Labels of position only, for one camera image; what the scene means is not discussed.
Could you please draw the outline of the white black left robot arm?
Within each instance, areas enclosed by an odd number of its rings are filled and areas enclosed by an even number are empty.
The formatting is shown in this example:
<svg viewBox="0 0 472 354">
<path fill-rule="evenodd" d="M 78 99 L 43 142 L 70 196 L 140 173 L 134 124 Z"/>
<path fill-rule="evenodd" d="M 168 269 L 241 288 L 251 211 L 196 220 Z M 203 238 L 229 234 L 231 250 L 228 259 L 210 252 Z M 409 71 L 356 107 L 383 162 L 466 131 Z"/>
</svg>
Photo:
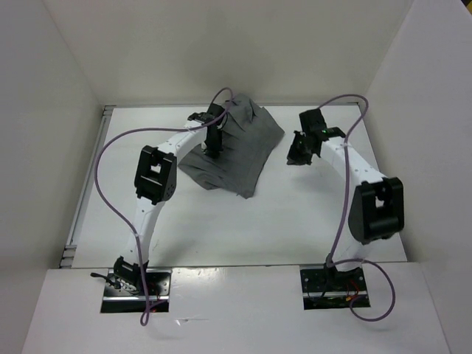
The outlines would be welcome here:
<svg viewBox="0 0 472 354">
<path fill-rule="evenodd" d="M 114 264 L 114 276 L 129 294 L 142 293 L 147 277 L 150 241 L 159 213 L 177 187 L 178 163 L 195 147 L 216 158 L 222 151 L 222 122 L 201 128 L 198 121 L 156 147 L 142 148 L 134 179 L 136 211 L 128 243 Z"/>
</svg>

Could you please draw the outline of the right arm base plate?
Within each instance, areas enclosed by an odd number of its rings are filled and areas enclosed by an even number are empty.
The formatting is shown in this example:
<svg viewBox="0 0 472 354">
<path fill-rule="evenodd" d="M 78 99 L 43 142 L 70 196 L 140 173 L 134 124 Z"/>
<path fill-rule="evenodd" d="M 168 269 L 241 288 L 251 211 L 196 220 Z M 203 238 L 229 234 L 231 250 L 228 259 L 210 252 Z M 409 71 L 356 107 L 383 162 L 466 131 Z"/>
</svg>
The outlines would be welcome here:
<svg viewBox="0 0 472 354">
<path fill-rule="evenodd" d="M 305 310 L 369 308 L 369 296 L 361 268 L 342 272 L 323 265 L 301 267 L 299 270 Z"/>
</svg>

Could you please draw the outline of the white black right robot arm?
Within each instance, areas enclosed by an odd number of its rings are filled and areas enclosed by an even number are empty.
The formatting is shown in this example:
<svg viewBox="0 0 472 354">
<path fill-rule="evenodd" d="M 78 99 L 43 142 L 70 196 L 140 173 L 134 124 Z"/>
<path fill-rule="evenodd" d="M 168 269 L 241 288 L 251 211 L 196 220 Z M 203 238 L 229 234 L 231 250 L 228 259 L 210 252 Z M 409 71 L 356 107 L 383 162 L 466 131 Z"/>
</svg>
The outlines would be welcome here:
<svg viewBox="0 0 472 354">
<path fill-rule="evenodd" d="M 403 183 L 375 169 L 346 140 L 339 128 L 295 131 L 288 165 L 310 165 L 314 156 L 327 162 L 344 181 L 341 220 L 323 272 L 325 285 L 341 289 L 349 273 L 381 242 L 404 228 Z"/>
</svg>

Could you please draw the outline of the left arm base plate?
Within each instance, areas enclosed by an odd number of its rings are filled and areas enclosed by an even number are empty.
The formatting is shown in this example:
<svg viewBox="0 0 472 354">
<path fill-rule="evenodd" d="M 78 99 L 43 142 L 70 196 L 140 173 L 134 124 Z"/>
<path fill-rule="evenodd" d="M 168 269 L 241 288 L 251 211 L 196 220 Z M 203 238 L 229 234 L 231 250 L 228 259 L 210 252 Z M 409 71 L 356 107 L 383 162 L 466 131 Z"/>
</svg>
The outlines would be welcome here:
<svg viewBox="0 0 472 354">
<path fill-rule="evenodd" d="M 141 313 L 145 309 L 145 292 L 132 290 L 119 283 L 113 270 L 108 269 L 103 291 L 101 313 Z M 170 307 L 170 269 L 149 268 L 146 273 L 151 313 L 167 313 Z"/>
</svg>

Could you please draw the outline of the grey pleated skirt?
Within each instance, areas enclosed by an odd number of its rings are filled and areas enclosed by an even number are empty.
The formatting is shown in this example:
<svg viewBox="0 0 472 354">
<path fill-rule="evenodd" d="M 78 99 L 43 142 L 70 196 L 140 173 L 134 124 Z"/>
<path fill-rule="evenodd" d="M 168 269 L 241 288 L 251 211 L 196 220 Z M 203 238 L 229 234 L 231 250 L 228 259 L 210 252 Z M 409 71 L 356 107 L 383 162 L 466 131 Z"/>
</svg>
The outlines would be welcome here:
<svg viewBox="0 0 472 354">
<path fill-rule="evenodd" d="M 178 167 L 205 190 L 222 189 L 248 199 L 254 196 L 264 165 L 284 135 L 266 108 L 237 94 L 222 128 L 219 157 L 212 159 L 197 146 Z"/>
</svg>

